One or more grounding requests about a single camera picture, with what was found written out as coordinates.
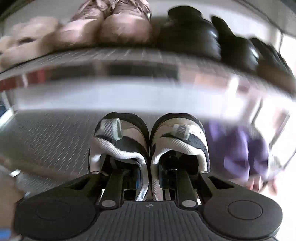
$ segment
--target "wall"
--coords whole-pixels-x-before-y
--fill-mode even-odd
[[[4,33],[14,24],[28,21],[35,16],[54,16],[63,23],[67,22],[85,0],[36,0],[5,20]],[[266,20],[258,17],[246,7],[232,0],[149,0],[152,9],[152,19],[167,16],[167,10],[177,5],[191,5],[197,8],[210,20],[211,15],[222,17],[235,34],[245,37],[258,36],[265,42],[276,47],[279,45],[280,34]]]

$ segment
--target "ribbed black surface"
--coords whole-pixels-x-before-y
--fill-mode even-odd
[[[174,202],[125,202],[117,210],[104,211],[88,231],[69,240],[226,241],[227,239],[210,231],[197,212],[179,209]]]

